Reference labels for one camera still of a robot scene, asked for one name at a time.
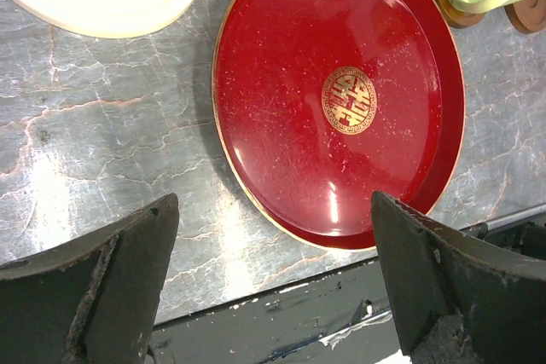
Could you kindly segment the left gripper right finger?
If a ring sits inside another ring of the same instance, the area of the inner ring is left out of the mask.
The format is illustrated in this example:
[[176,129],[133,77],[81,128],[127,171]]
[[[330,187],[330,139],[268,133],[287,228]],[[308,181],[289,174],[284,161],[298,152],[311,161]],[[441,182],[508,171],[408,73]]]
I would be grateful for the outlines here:
[[[542,363],[545,259],[512,252],[376,192],[371,216],[400,348],[414,363]],[[544,205],[485,223],[545,224]]]

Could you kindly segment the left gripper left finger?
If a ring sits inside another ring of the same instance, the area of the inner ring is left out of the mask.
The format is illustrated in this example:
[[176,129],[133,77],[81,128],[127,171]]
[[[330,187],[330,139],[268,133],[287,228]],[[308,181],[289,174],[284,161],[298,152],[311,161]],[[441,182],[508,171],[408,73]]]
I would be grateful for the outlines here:
[[143,363],[178,229],[167,194],[1,267],[3,363]]

